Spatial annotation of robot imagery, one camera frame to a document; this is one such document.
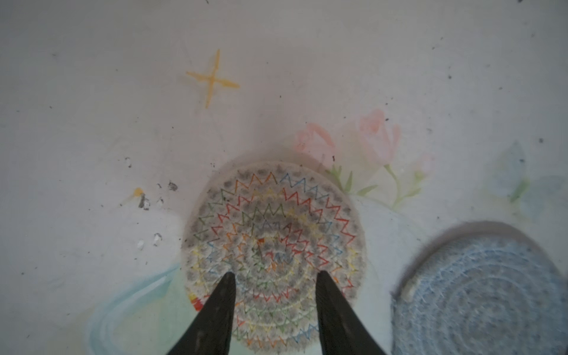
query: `dirt speck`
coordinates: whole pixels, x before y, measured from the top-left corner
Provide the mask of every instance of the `dirt speck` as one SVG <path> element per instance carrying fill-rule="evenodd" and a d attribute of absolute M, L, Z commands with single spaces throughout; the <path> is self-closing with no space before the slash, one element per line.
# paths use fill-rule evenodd
<path fill-rule="evenodd" d="M 150 200 L 146 198 L 145 194 L 140 195 L 140 203 L 138 204 L 138 208 L 142 208 L 144 211 L 150 210 Z"/>

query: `woven coaster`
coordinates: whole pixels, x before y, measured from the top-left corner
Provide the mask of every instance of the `woven coaster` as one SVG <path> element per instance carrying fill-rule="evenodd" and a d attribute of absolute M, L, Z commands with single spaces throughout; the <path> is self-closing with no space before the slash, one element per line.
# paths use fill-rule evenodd
<path fill-rule="evenodd" d="M 233 337 L 251 350 L 303 350 L 318 340 L 320 270 L 355 299 L 364 233 L 349 199 L 323 176 L 295 164 L 253 164 L 210 184 L 195 206 L 182 243 L 189 298 L 199 311 L 233 272 Z"/>
<path fill-rule="evenodd" d="M 435 252 L 394 302 L 393 355 L 564 354 L 568 290 L 518 239 L 478 235 Z"/>

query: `green stem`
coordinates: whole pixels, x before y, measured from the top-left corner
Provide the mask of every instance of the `green stem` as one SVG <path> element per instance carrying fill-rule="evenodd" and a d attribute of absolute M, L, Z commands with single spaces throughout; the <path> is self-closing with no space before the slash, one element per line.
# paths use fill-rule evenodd
<path fill-rule="evenodd" d="M 404 197 L 401 196 L 400 180 L 398 180 L 398 177 L 396 177 L 396 175 L 394 174 L 393 170 L 390 167 L 390 164 L 385 165 L 385 169 L 387 170 L 389 175 L 392 176 L 392 178 L 394 179 L 394 182 L 396 183 L 396 199 L 394 200 L 394 203 L 392 204 L 392 209 L 394 210 L 396 205 L 399 204 L 403 200 Z"/>

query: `blue woven coaster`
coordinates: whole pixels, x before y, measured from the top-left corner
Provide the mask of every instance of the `blue woven coaster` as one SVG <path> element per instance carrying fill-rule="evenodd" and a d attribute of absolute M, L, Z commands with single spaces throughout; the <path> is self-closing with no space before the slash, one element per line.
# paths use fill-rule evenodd
<path fill-rule="evenodd" d="M 432 254 L 394 300 L 393 355 L 564 354 L 568 287 L 539 250 L 499 235 Z"/>

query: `stain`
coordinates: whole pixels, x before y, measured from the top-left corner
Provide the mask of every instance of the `stain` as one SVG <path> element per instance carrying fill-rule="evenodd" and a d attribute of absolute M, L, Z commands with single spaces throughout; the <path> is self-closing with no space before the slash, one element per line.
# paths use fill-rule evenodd
<path fill-rule="evenodd" d="M 146 198 L 145 194 L 140 196 L 140 203 L 138 204 L 138 208 L 142 208 L 144 211 L 150 210 L 150 200 Z"/>
<path fill-rule="evenodd" d="M 159 233 L 155 233 L 154 234 L 154 243 L 153 243 L 154 247 L 157 247 L 158 243 L 162 240 L 163 240 L 162 235 L 159 234 Z"/>
<path fill-rule="evenodd" d="M 144 195 L 144 190 L 142 190 L 141 188 L 137 187 L 134 190 L 134 193 L 132 194 L 134 197 L 140 197 L 142 195 Z"/>

